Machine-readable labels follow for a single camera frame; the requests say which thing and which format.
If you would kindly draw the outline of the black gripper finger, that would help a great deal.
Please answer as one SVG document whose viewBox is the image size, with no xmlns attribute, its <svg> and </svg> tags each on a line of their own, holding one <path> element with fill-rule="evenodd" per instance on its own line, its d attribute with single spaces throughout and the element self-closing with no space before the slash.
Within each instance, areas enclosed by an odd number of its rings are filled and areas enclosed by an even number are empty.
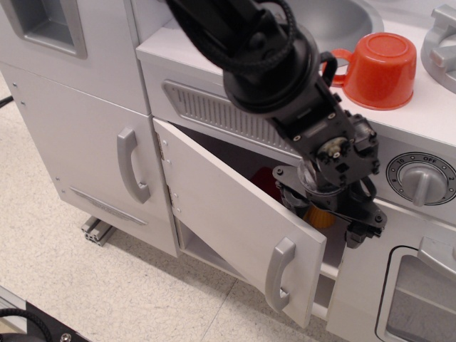
<svg viewBox="0 0 456 342">
<path fill-rule="evenodd" d="M 311 203 L 292 189 L 281 185 L 279 187 L 282 204 L 297 217 L 304 219 L 310 209 Z"/>
<path fill-rule="evenodd" d="M 378 233 L 375 227 L 360 222 L 351 222 L 345 233 L 346 246 L 357 249 L 365 241 L 366 237 L 372 238 Z"/>
</svg>

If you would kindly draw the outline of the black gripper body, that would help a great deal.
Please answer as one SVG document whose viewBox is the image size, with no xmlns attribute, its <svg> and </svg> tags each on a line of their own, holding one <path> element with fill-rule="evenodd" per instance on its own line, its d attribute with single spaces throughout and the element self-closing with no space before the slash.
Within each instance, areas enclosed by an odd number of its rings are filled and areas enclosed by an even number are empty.
<svg viewBox="0 0 456 342">
<path fill-rule="evenodd" d="M 280 165 L 274 168 L 276 186 L 284 185 L 301 196 L 311 205 L 344 219 L 348 225 L 360 222 L 375 227 L 379 237 L 388 221 L 386 214 L 374 203 L 377 195 L 375 185 L 369 177 L 352 183 L 346 188 L 330 185 L 326 189 L 310 190 L 299 179 L 297 167 Z"/>
</svg>

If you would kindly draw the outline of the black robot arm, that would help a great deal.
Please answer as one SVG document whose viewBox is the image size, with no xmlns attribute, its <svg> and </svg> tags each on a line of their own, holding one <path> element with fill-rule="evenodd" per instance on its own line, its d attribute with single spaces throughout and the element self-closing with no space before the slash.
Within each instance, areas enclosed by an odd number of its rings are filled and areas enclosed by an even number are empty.
<svg viewBox="0 0 456 342">
<path fill-rule="evenodd" d="M 265 1 L 169 1 L 197 50 L 223 71 L 228 99 L 265 119 L 299 154 L 297 167 L 277 167 L 274 178 L 286 207 L 316 207 L 344 219 L 355 249 L 380 236 L 387 222 L 375 204 L 371 176 L 379 171 L 378 139 L 370 123 L 342 109 L 331 92 L 338 62 L 320 52 L 280 1 L 277 19 Z"/>
</svg>

